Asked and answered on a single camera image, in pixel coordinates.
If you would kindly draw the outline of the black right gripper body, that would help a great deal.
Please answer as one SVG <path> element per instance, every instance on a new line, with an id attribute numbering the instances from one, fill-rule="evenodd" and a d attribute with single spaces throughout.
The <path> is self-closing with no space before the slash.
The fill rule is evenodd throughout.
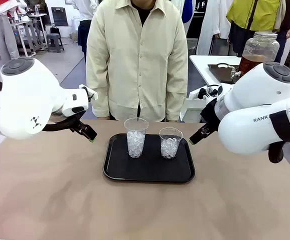
<path id="1" fill-rule="evenodd" d="M 207 124 L 208 129 L 211 131 L 217 131 L 221 122 L 215 112 L 216 103 L 217 99 L 214 98 L 205 106 L 205 108 L 200 113 L 201 117 Z"/>

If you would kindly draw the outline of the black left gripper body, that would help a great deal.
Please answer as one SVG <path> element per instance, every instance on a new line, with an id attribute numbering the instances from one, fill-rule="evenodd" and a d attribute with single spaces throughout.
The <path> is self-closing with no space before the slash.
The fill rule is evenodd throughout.
<path id="1" fill-rule="evenodd" d="M 76 133 L 81 133 L 82 130 L 85 129 L 85 125 L 79 120 L 79 119 L 76 119 L 73 124 L 70 125 L 70 128 L 69 128 L 73 133 L 76 132 Z"/>

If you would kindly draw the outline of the short clear plastic cup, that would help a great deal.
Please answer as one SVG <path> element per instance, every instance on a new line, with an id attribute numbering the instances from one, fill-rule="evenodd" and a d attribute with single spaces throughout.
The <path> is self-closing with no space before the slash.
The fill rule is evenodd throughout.
<path id="1" fill-rule="evenodd" d="M 161 156 L 172 159 L 176 156 L 183 133 L 174 127 L 165 127 L 159 131 Z"/>

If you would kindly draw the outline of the tall clear plastic cup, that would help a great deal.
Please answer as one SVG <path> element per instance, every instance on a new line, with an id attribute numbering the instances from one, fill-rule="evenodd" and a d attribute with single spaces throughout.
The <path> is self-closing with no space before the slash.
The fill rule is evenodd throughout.
<path id="1" fill-rule="evenodd" d="M 132 158 L 142 155 L 146 131 L 149 127 L 147 120 L 140 117 L 132 117 L 124 121 L 126 128 L 128 154 Z"/>

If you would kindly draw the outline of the person's right forearm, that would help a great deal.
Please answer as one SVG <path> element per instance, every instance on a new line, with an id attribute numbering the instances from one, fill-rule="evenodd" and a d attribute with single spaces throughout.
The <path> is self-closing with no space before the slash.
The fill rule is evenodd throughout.
<path id="1" fill-rule="evenodd" d="M 108 103 L 108 70 L 99 67 L 86 67 L 86 83 L 87 86 L 97 92 L 98 98 L 92 100 L 92 112 L 102 120 L 110 119 L 109 103 Z"/>

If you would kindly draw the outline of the person's left forearm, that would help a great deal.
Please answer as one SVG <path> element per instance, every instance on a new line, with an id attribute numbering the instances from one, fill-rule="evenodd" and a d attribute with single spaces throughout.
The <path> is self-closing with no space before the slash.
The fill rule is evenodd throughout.
<path id="1" fill-rule="evenodd" d="M 165 117 L 168 122 L 177 122 L 181 108 L 187 97 L 187 74 L 167 74 Z"/>

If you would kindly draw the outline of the glass drink dispenser jar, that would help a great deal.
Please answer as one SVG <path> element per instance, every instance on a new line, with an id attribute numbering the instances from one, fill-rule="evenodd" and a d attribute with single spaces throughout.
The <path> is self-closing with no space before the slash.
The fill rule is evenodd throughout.
<path id="1" fill-rule="evenodd" d="M 236 56 L 240 58 L 238 67 L 231 70 L 230 83 L 236 83 L 248 71 L 258 64 L 273 62 L 276 59 L 280 44 L 277 33 L 270 31 L 256 31 L 253 36 L 246 33 L 232 33 L 230 43 Z"/>

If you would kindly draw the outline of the dark brown tray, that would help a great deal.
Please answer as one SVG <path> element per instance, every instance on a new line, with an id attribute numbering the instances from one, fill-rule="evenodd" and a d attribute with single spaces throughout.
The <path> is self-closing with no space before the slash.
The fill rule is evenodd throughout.
<path id="1" fill-rule="evenodd" d="M 240 78 L 239 66 L 228 63 L 208 64 L 208 69 L 212 75 L 220 82 L 234 84 Z"/>

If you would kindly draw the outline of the white side table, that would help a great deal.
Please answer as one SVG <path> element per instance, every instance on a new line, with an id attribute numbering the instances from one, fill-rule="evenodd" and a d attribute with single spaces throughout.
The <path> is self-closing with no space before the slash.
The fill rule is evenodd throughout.
<path id="1" fill-rule="evenodd" d="M 227 63 L 230 65 L 239 65 L 241 59 L 237 56 L 219 56 L 219 55 L 191 55 L 190 61 L 193 63 L 198 76 L 204 81 L 204 86 L 220 85 L 213 74 L 209 71 L 208 65 Z M 181 108 L 179 118 L 184 123 L 198 123 L 201 121 L 200 112 L 206 106 L 206 99 L 198 99 L 199 89 L 195 87 L 189 92 Z"/>

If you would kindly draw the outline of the black plastic serving tray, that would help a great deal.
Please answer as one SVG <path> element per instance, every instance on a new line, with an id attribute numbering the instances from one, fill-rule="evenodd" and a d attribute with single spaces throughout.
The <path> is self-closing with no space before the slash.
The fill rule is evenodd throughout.
<path id="1" fill-rule="evenodd" d="M 184 184 L 195 176 L 195 167 L 188 142 L 180 140 L 176 156 L 161 156 L 161 138 L 157 134 L 145 136 L 142 155 L 128 154 L 127 135 L 113 135 L 103 163 L 103 173 L 113 181 Z"/>

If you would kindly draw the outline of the person in cream shirt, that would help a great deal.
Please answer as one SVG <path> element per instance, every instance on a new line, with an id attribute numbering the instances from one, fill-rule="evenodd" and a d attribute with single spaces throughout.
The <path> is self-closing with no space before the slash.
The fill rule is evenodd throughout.
<path id="1" fill-rule="evenodd" d="M 109 117 L 166 121 L 168 74 L 187 74 L 188 45 L 170 0 L 102 0 L 90 24 L 87 67 L 107 68 Z"/>

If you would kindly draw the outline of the mannequin in white coat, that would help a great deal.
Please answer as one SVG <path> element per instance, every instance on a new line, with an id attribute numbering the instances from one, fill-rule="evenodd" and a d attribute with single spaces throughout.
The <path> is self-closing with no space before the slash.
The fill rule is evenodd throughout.
<path id="1" fill-rule="evenodd" d="M 230 53 L 228 36 L 231 23 L 227 13 L 233 0 L 207 0 L 196 47 L 198 56 L 227 56 Z"/>

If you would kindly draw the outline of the grey plastic stool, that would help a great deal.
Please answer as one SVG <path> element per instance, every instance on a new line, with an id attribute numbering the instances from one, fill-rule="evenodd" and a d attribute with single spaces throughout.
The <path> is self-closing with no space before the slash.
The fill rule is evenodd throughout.
<path id="1" fill-rule="evenodd" d="M 48 52 L 60 53 L 65 50 L 61 36 L 58 33 L 49 33 L 46 35 L 47 50 Z"/>

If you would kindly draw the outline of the mannequin in yellow-green jacket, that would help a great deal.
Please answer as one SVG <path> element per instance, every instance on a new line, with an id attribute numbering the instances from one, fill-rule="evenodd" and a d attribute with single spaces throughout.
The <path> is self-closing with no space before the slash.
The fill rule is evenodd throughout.
<path id="1" fill-rule="evenodd" d="M 280 5 L 281 0 L 233 0 L 226 15 L 230 22 L 228 41 L 238 57 L 255 32 L 274 29 Z"/>

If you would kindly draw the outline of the black framed board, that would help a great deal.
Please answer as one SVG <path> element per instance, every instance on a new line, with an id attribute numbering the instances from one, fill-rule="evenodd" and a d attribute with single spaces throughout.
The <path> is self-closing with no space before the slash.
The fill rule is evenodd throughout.
<path id="1" fill-rule="evenodd" d="M 68 27 L 66 9 L 64 7 L 51 7 L 53 22 L 55 26 Z"/>

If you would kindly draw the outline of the mannequin in white shirt dark skirt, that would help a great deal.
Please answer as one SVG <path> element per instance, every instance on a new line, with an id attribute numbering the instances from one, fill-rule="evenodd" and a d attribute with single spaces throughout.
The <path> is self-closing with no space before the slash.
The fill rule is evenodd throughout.
<path id="1" fill-rule="evenodd" d="M 99 0 L 71 0 L 71 2 L 73 8 L 79 11 L 77 40 L 84 54 L 84 60 L 86 61 L 88 34 L 91 21 L 99 5 Z"/>

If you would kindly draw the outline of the grey metal workbench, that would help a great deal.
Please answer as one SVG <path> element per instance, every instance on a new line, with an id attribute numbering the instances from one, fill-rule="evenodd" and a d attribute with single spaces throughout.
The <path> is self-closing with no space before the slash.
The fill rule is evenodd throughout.
<path id="1" fill-rule="evenodd" d="M 11 19 L 11 27 L 20 55 L 33 57 L 39 51 L 47 48 L 46 31 L 44 30 L 42 14 L 23 14 L 18 19 Z"/>

